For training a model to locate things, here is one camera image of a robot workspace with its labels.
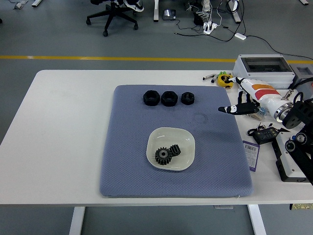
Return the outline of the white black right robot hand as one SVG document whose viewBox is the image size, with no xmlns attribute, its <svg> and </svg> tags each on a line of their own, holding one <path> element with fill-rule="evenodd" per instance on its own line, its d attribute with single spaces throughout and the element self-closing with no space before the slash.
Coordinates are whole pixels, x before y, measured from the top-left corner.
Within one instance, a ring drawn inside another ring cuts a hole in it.
<svg viewBox="0 0 313 235">
<path fill-rule="evenodd" d="M 260 107 L 268 109 L 270 115 L 275 119 L 288 112 L 293 103 L 283 98 L 278 91 L 268 83 L 250 78 L 233 77 L 229 82 L 239 85 L 239 90 L 245 92 L 247 99 L 245 103 L 240 100 L 238 104 L 219 107 L 218 111 L 232 115 L 247 115 L 257 113 Z"/>
</svg>

